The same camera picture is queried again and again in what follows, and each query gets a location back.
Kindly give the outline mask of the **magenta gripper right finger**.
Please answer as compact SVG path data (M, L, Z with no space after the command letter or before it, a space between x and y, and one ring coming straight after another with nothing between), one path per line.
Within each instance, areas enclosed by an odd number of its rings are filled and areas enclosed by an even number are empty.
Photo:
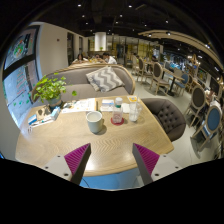
M159 155L136 143L133 144L132 153L138 165L143 183L145 185L152 183L151 174L159 160Z

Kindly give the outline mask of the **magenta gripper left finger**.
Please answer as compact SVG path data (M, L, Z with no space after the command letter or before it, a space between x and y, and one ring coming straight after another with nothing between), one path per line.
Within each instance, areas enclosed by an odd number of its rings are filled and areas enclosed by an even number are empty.
M72 183L75 183L76 185L80 184L90 155L91 144L87 143L64 156L72 173Z

